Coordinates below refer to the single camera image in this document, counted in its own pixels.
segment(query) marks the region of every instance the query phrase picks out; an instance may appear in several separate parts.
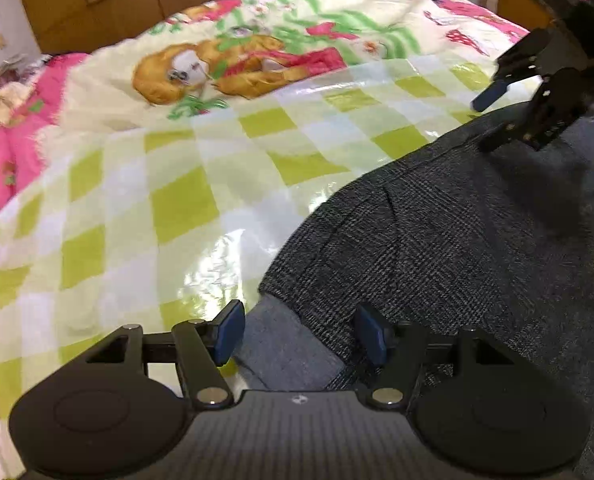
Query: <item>green and white checkered plastic sheet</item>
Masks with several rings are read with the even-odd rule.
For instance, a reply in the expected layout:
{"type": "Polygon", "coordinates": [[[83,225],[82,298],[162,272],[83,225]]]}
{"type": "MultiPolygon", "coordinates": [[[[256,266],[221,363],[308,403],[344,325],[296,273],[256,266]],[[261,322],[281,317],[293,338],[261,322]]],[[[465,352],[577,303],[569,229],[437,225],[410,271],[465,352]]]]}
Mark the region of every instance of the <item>green and white checkered plastic sheet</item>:
{"type": "Polygon", "coordinates": [[[0,478],[22,470],[7,418],[24,391],[127,322],[162,332],[233,298],[250,309],[309,213],[468,122],[493,71],[451,52],[370,62],[56,157],[0,213],[0,478]]]}

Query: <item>bed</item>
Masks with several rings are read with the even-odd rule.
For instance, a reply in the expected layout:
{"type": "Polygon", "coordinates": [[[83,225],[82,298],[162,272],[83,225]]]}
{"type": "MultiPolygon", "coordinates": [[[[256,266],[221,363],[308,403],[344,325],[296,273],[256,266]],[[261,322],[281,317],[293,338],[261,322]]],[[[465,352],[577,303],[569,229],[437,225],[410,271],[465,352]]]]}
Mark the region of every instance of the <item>bed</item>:
{"type": "Polygon", "coordinates": [[[0,209],[0,480],[24,391],[122,324],[252,308],[303,219],[471,120],[525,34],[466,0],[221,0],[71,59],[54,108],[33,90],[7,126],[36,121],[42,166],[0,209]]]}

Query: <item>wooden nightstand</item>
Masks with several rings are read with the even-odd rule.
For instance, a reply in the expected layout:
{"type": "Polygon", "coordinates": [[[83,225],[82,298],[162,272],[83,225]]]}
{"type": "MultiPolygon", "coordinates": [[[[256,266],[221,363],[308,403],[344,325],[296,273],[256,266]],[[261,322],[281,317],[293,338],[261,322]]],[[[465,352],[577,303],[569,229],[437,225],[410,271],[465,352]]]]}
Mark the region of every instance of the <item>wooden nightstand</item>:
{"type": "Polygon", "coordinates": [[[547,27],[553,19],[539,0],[499,0],[497,14],[528,30],[547,27]]]}

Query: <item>blanket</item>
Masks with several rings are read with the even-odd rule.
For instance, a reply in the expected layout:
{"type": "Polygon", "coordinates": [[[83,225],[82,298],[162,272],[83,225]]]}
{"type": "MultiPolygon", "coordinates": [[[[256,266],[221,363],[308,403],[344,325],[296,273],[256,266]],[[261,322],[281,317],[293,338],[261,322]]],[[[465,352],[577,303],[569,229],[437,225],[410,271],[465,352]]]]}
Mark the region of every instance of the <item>blanket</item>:
{"type": "MultiPolygon", "coordinates": [[[[449,1],[206,4],[71,70],[59,121],[38,133],[48,167],[0,212],[0,480],[22,470],[7,429],[21,394],[124,323],[162,332],[233,298],[252,308],[274,256],[336,190],[471,120],[519,33],[449,1]],[[155,105],[138,67],[179,45],[161,95],[184,91],[155,105]],[[254,100],[219,83],[259,88],[259,73],[275,84],[304,67],[321,70],[254,100]]],[[[240,384],[234,364],[222,373],[240,384]]],[[[174,385],[174,369],[152,375],[174,385]]]]}

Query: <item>dark gray plaid fabric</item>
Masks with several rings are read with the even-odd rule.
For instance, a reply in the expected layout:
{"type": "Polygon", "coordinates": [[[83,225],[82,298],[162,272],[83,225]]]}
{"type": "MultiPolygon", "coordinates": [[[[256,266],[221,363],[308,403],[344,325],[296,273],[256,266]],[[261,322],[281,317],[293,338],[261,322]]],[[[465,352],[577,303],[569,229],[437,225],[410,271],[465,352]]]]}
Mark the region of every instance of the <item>dark gray plaid fabric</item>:
{"type": "Polygon", "coordinates": [[[374,373],[351,325],[361,302],[437,332],[484,328],[587,403],[579,469],[594,479],[594,123],[539,153],[519,142],[480,153],[477,139],[522,107],[344,187],[292,235],[260,290],[346,364],[331,388],[374,373]]]}

